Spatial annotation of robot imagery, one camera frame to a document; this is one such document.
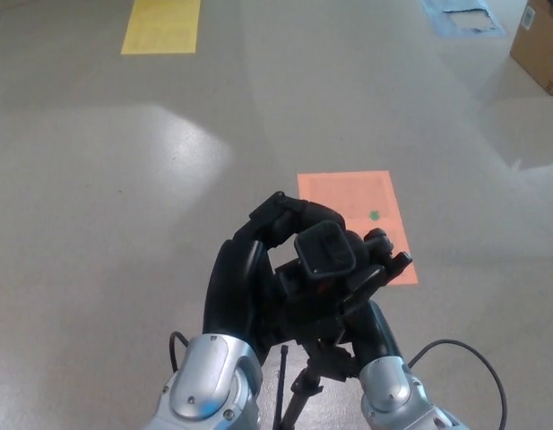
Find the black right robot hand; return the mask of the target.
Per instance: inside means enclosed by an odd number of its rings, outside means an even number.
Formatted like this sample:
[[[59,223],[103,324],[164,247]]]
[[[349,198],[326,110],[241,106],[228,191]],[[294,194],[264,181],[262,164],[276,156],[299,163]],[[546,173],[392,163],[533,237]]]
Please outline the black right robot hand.
[[[359,369],[381,357],[402,357],[382,310],[370,299],[388,281],[381,265],[372,265],[348,278],[353,290],[341,302],[341,315]]]

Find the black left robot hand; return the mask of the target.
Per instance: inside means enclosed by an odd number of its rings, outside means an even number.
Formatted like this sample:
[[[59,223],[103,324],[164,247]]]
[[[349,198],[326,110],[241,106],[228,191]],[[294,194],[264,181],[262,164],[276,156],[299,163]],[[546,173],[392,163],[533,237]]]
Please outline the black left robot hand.
[[[249,215],[249,221],[226,240],[216,257],[203,310],[203,334],[243,340],[263,364],[272,343],[263,339],[260,309],[272,290],[268,251],[321,221],[345,228],[342,215],[322,204],[278,191]]]

